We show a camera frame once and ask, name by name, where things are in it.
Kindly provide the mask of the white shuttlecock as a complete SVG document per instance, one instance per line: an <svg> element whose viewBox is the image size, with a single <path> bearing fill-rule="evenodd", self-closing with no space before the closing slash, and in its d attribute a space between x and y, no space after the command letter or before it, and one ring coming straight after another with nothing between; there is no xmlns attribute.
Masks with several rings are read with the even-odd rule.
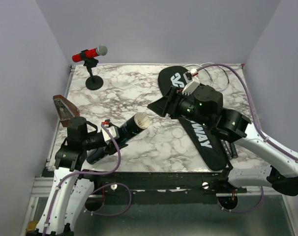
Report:
<svg viewBox="0 0 298 236"><path fill-rule="evenodd" d="M150 125L150 120L146 113L136 113L134 116L134 121L140 129L147 129Z"/></svg>

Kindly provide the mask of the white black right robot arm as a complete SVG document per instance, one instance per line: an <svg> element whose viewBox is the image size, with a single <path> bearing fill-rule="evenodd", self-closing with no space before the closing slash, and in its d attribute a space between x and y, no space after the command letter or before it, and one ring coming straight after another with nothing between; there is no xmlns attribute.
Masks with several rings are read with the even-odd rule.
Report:
<svg viewBox="0 0 298 236"><path fill-rule="evenodd" d="M232 169L218 180L225 193L248 186L266 186L287 195L298 195L298 152L267 137L248 117L223 107L223 95L210 86L198 86L190 99L181 89L171 87L148 109L161 117L193 121L221 140L244 147L270 164L260 169Z"/></svg>

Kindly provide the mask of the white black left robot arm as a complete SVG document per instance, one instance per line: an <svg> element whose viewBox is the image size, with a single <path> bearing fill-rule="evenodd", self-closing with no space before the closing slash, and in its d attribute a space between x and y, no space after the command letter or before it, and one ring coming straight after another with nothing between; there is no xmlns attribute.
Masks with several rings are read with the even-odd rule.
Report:
<svg viewBox="0 0 298 236"><path fill-rule="evenodd" d="M90 194L96 194L101 187L98 179L91 176L106 176L114 173L121 163L122 137L120 129L109 120L102 122L101 131L88 132L87 126L94 126L84 117L69 121L67 137L55 155L53 184L43 214L34 232L29 236L72 236L77 217ZM84 170L87 151L111 147L118 156L116 166L109 171Z"/></svg>

